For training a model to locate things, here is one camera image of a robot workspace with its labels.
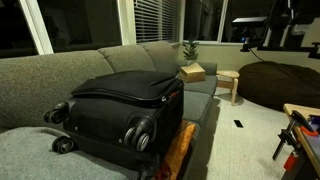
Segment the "black wheeled suitcase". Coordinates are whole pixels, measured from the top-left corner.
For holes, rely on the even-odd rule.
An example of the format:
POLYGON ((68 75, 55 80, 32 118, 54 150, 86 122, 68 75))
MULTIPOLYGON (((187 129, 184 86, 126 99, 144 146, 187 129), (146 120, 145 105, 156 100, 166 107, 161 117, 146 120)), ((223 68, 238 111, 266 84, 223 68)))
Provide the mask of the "black wheeled suitcase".
POLYGON ((79 149, 130 169, 157 167, 182 120, 184 83, 164 72, 132 70, 93 77, 48 110, 62 124, 61 154, 79 149))

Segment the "tan cardboard box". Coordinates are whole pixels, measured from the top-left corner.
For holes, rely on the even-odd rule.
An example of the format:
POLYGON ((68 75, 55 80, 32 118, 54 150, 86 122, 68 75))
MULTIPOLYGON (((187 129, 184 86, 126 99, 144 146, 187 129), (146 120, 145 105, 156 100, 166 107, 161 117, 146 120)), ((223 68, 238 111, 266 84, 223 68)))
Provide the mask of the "tan cardboard box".
POLYGON ((198 63, 193 63, 192 65, 180 68, 180 75, 187 83, 204 81, 205 73, 206 71, 198 63))

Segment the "small green potted plant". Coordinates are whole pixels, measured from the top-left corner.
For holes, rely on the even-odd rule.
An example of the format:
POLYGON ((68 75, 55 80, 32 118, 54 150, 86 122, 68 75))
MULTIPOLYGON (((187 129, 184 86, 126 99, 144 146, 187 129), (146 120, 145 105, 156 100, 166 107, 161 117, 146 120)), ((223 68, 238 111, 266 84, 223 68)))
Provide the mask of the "small green potted plant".
POLYGON ((187 60, 188 63, 191 63, 192 61, 197 60, 197 57, 198 57, 197 45, 198 45, 198 42, 195 42, 193 39, 190 39, 187 42, 183 43, 184 59, 187 60))

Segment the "orange patterned blanket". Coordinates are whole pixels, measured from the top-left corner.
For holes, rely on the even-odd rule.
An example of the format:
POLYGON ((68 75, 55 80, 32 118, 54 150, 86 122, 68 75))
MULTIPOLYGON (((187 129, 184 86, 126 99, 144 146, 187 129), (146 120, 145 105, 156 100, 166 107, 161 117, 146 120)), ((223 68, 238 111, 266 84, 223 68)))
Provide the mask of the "orange patterned blanket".
POLYGON ((181 121, 165 159, 152 180, 177 180, 195 131, 196 125, 194 123, 186 120, 181 121))

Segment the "light wooden stool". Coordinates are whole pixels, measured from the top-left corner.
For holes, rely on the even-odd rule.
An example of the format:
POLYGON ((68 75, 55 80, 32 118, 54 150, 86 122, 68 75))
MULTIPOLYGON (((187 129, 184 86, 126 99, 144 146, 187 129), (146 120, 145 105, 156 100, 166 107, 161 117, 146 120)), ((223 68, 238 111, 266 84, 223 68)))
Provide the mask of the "light wooden stool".
POLYGON ((238 88, 238 78, 240 74, 237 71, 231 70, 220 70, 217 72, 219 76, 229 78, 229 81, 219 80, 218 86, 223 88, 229 88, 231 94, 231 105, 234 106, 236 104, 236 95, 238 88))

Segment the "white window blinds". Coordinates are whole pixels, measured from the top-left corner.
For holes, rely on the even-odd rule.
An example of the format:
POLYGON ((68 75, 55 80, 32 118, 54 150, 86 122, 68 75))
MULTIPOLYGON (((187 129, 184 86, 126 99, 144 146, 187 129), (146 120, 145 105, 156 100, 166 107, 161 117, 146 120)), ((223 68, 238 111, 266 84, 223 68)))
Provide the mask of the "white window blinds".
POLYGON ((177 42, 179 32, 178 0, 133 0, 136 41, 177 42))

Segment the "black phone on floor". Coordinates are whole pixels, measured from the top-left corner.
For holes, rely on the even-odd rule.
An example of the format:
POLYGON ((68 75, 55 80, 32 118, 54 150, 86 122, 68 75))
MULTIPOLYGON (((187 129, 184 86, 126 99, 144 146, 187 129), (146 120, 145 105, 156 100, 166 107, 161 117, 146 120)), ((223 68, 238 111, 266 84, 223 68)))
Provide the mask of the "black phone on floor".
POLYGON ((240 120, 234 120, 234 123, 238 128, 243 128, 243 124, 241 123, 240 120))

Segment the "dark brown bean bag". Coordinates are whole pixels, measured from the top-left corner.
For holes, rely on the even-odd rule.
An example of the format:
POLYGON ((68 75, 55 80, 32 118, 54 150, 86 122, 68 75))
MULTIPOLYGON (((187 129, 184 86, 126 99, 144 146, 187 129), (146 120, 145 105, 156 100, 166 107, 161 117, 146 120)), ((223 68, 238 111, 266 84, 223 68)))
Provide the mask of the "dark brown bean bag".
POLYGON ((238 94, 258 105, 282 111, 286 103, 320 107, 320 73, 303 66, 272 61, 239 69, 238 94))

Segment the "grey fabric sofa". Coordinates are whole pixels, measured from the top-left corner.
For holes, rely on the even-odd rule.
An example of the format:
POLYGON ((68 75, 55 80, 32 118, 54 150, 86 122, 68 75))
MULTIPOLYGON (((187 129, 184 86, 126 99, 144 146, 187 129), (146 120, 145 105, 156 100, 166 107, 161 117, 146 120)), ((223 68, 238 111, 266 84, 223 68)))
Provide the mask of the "grey fabric sofa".
POLYGON ((0 180, 136 180, 137 172, 81 151, 53 152, 63 129, 43 115, 89 78, 185 64, 165 41, 0 59, 0 180))

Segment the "wooden table with clamps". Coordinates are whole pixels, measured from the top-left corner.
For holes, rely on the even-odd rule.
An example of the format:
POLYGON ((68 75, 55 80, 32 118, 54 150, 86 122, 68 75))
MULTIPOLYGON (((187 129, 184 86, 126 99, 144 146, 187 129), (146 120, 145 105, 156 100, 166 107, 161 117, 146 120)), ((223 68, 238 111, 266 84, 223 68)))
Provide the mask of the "wooden table with clamps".
POLYGON ((284 163, 281 180, 320 180, 320 109, 286 103, 283 110, 289 124, 278 135, 280 143, 272 159, 278 158, 285 144, 293 150, 284 163))

